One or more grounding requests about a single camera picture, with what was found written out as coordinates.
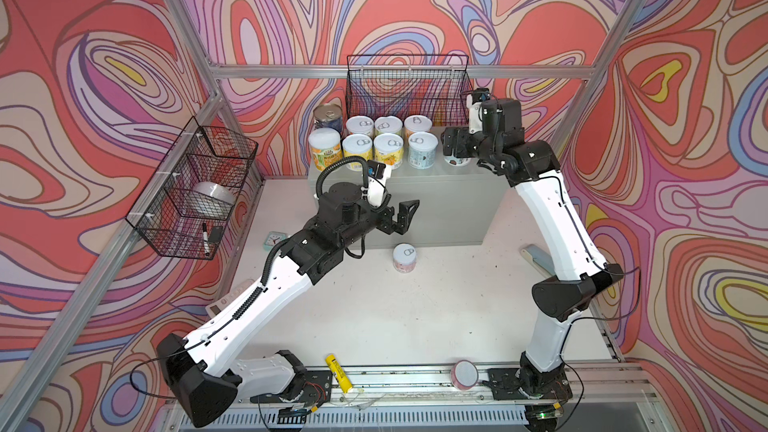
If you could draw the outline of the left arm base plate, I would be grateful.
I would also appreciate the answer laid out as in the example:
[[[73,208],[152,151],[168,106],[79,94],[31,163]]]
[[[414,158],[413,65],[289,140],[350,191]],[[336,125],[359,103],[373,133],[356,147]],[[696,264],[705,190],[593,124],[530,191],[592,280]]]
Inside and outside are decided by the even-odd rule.
[[[333,381],[330,370],[308,370],[296,375],[283,392],[253,396],[250,402],[280,404],[285,407],[320,407],[332,398]]]

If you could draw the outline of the green yellow peach can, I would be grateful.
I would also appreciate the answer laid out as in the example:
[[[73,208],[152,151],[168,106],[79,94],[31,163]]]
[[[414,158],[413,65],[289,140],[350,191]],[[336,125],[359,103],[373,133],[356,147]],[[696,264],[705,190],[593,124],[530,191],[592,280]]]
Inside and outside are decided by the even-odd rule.
[[[317,128],[309,137],[312,162],[318,171],[324,171],[329,166],[343,159],[341,135],[333,128]]]

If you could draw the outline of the green label can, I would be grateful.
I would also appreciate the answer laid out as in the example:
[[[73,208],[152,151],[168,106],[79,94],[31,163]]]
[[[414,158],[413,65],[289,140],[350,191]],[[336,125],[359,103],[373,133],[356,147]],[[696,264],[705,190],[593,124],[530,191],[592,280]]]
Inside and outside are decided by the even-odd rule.
[[[374,122],[375,136],[382,134],[402,135],[403,122],[397,116],[379,117]]]

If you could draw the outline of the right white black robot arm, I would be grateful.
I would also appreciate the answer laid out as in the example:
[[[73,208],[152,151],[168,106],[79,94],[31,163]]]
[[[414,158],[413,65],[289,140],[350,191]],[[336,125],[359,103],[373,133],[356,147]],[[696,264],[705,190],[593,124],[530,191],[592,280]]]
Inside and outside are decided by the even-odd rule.
[[[539,313],[516,373],[520,393],[540,398],[564,372],[562,353],[572,324],[625,273],[608,262],[588,236],[550,144],[526,141],[520,102],[480,90],[469,94],[467,108],[468,126],[443,132],[444,154],[474,158],[480,167],[505,178],[529,208],[549,248],[554,274],[532,287]]]

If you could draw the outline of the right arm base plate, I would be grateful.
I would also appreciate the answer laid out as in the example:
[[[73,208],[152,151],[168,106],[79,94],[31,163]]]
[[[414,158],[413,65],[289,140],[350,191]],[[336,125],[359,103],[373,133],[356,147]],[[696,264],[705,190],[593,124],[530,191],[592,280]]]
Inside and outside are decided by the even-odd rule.
[[[554,400],[567,402],[573,398],[565,367],[540,373],[532,367],[492,368],[482,384],[491,390],[494,400]]]

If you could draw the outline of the pink label can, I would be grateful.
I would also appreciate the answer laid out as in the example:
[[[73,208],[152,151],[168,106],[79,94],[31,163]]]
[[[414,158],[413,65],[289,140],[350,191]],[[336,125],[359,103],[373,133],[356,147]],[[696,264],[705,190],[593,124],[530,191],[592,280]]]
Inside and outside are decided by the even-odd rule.
[[[345,122],[345,128],[348,135],[375,136],[375,121],[370,117],[352,116]]]

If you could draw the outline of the yellow label can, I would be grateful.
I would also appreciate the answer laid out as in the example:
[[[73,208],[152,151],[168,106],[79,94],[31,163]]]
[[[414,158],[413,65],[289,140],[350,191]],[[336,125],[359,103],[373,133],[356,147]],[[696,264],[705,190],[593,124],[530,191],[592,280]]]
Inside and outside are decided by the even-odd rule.
[[[374,156],[373,139],[366,134],[350,134],[342,142],[344,157],[359,156],[372,160]]]
[[[397,169],[402,165],[404,140],[395,133],[382,133],[373,141],[374,160]]]

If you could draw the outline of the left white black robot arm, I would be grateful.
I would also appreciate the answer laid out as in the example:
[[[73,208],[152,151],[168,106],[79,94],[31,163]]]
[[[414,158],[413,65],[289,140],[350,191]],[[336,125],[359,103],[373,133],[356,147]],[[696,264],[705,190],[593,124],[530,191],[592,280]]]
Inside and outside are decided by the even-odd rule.
[[[280,350],[246,360],[245,346],[278,312],[307,292],[351,251],[379,230],[405,234],[418,210],[418,200],[390,206],[386,182],[392,166],[359,156],[344,158],[317,178],[318,211],[298,232],[268,252],[261,277],[221,312],[179,336],[171,333],[155,347],[170,399],[192,425],[203,428],[240,400],[263,395],[301,398],[309,384],[303,363]]]

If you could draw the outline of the dark blue tin can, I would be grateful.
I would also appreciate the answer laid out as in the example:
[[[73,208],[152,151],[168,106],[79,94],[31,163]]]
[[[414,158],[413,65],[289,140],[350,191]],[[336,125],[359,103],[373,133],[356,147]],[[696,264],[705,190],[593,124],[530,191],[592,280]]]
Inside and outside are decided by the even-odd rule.
[[[343,132],[343,112],[338,104],[324,103],[316,106],[312,118],[316,129],[330,128],[339,134]]]

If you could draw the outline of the white lid can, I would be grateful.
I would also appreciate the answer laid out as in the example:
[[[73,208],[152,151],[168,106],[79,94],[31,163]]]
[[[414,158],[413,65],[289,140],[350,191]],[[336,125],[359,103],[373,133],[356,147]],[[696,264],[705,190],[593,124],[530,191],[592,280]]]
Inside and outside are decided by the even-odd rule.
[[[438,138],[430,132],[416,132],[408,139],[408,164],[417,170],[426,170],[435,163]]]
[[[454,156],[446,156],[445,162],[451,167],[464,167],[472,162],[471,158],[457,158]]]

